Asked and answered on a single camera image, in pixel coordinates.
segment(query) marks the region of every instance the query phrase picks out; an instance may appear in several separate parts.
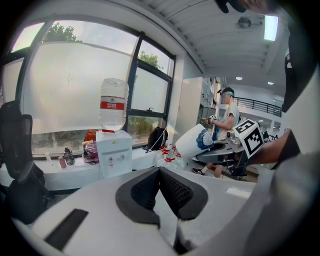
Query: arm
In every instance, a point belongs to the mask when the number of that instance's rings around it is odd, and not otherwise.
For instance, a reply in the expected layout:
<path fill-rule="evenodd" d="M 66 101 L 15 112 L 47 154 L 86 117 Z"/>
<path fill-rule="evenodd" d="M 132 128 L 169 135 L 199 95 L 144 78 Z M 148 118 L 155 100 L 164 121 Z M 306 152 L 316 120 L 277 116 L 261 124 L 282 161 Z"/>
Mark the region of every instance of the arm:
<path fill-rule="evenodd" d="M 287 142 L 290 131 L 263 145 L 259 152 L 249 159 L 248 165 L 254 164 L 270 164 L 278 162 L 279 156 Z"/>
<path fill-rule="evenodd" d="M 219 128 L 227 130 L 227 131 L 232 129 L 232 127 L 234 126 L 234 123 L 235 123 L 235 117 L 234 117 L 234 115 L 232 113 L 230 113 L 230 115 L 226 119 L 226 122 L 219 122 L 219 121 L 216 121 L 216 120 L 212 121 L 213 125 L 216 125 Z"/>

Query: red label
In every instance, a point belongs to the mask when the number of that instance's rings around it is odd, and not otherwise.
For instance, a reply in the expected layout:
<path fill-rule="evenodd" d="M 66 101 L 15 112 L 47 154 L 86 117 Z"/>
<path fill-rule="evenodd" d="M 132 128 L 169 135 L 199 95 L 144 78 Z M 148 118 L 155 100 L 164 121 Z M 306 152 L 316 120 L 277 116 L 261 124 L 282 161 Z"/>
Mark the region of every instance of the red label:
<path fill-rule="evenodd" d="M 120 102 L 101 101 L 100 109 L 105 110 L 125 110 L 125 104 Z"/>

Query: black backpack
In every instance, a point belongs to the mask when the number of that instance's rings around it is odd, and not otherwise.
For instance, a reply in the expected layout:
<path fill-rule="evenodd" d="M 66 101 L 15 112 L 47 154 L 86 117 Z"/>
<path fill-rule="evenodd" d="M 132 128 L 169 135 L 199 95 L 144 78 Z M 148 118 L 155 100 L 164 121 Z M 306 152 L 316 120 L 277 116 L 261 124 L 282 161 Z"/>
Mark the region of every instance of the black backpack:
<path fill-rule="evenodd" d="M 167 130 L 165 130 L 165 128 L 156 127 L 149 135 L 148 145 L 146 146 L 145 150 L 159 150 L 161 146 L 166 144 L 167 139 Z"/>

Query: tree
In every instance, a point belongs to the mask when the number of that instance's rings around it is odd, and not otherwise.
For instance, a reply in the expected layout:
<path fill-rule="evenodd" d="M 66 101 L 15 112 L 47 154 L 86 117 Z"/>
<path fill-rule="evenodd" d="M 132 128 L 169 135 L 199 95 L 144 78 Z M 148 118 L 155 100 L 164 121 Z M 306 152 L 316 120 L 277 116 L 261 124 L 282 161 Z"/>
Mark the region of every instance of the tree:
<path fill-rule="evenodd" d="M 58 41 L 67 41 L 67 42 L 82 42 L 81 40 L 77 40 L 77 36 L 74 34 L 74 27 L 68 26 L 64 27 L 60 25 L 59 22 L 53 24 L 48 32 L 42 39 L 42 43 L 47 42 L 58 42 Z"/>
<path fill-rule="evenodd" d="M 163 66 L 158 65 L 158 56 L 154 55 L 153 53 L 146 54 L 146 52 L 144 50 L 142 50 L 140 53 L 139 59 L 150 64 L 151 66 L 154 66 L 155 68 L 157 68 L 159 70 L 164 69 Z"/>

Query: sneaker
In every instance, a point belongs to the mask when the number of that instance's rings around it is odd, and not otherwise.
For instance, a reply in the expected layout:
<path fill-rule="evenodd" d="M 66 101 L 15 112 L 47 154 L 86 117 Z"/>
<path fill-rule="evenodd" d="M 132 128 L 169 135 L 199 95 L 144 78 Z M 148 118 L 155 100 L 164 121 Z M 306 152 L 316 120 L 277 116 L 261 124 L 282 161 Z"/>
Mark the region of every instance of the sneaker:
<path fill-rule="evenodd" d="M 205 175 L 205 174 L 201 171 L 201 169 L 192 168 L 192 171 L 193 171 L 195 174 L 200 174 L 200 175 L 202 175 L 202 176 Z"/>

